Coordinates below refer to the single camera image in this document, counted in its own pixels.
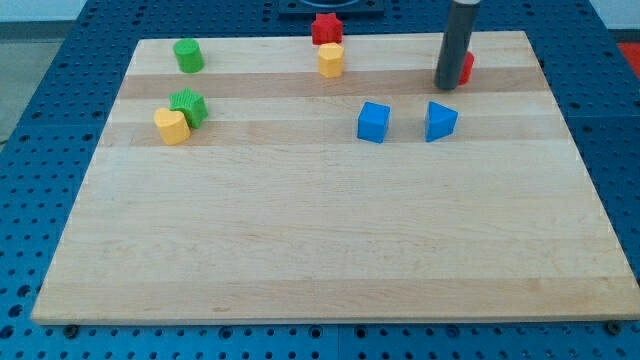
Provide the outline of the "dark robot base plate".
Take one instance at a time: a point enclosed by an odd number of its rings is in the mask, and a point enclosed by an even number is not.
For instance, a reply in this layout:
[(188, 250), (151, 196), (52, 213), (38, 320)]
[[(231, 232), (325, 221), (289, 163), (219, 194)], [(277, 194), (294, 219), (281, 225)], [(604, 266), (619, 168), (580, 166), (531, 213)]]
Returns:
[(315, 15), (316, 13), (383, 14), (385, 0), (279, 0), (280, 17)]

